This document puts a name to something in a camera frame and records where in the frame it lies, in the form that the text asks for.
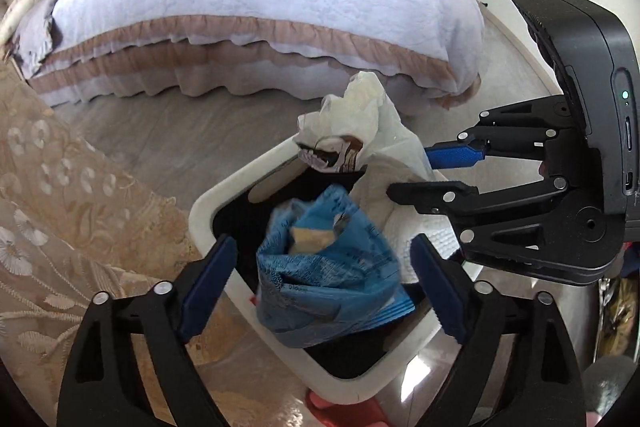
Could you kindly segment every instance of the white trash can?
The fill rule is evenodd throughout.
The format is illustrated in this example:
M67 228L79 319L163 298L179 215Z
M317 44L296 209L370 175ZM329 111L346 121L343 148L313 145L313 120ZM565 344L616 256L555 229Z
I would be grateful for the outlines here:
M333 182L350 190L361 175L321 174L306 169L297 155L298 146L288 139L210 188L191 208L189 230L202 256L215 243L214 234L228 233L238 242L238 265L225 292L244 318L312 391L332 403L359 403L377 394L404 371L440 329L440 324L423 301L410 315L381 328L353 333L319 346L292 349L279 343L258 322L251 300L258 279L255 251L264 238L274 206L290 198L313 200ZM473 280L481 270L481 266L472 263L463 263L463 267Z

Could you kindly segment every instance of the light patch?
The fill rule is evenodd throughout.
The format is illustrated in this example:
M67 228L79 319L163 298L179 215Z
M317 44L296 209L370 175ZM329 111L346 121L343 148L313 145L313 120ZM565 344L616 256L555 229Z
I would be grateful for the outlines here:
M400 388L400 400L405 401L409 398L416 386L420 384L422 380L427 378L427 375L430 372L431 367L420 360L418 356L415 356L414 359L409 362L404 372L402 387Z

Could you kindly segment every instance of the bed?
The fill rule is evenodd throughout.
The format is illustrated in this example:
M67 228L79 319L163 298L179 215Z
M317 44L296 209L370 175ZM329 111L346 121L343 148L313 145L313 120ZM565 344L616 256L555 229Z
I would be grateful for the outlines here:
M37 0L19 16L4 2L14 28L0 44L49 105L171 86L310 99L370 70L417 114L480 83L475 0Z

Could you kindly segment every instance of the blue gripper pad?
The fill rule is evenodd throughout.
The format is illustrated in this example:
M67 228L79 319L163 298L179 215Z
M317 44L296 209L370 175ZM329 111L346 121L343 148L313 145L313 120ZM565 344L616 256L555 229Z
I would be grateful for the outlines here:
M464 143L447 142L427 147L424 150L432 169L454 169L473 167L484 160L484 151L476 150Z
M467 339L465 326L466 300L458 293L447 273L443 270L440 254L429 239L421 233L411 241L411 266L414 268L420 286L436 312L442 329L463 345Z
M191 337L204 331L226 281L236 267L236 241L232 237L225 237L213 245L207 256L210 256L207 266L182 300L182 319L177 333L185 344Z

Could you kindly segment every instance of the gray floor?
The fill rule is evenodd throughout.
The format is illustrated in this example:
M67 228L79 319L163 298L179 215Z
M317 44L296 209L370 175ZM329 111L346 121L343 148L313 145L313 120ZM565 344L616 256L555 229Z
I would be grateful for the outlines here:
M487 23L480 67L482 87L462 107L434 108L403 121L425 146L454 139L478 121L484 109L548 95L534 71L511 43ZM85 138L156 192L177 198L189 209L205 190L296 131L296 117L319 108L319 100L302 101L284 92L265 91L252 96L230 95L217 89L188 98L178 89L157 96L132 98L102 96L87 104L62 105L57 114L80 130ZM447 171L451 179L477 185L482 192L520 185L539 178L538 165L525 160L488 158L473 169ZM503 293L531 296L550 291L574 341L578 359L585 364L593 349L593 288L573 288L485 269ZM396 427L415 425L455 359L458 346L437 336L418 357L430 370L411 395L401 401L404 374L378 396ZM506 370L509 339L505 339L481 405L491 406Z

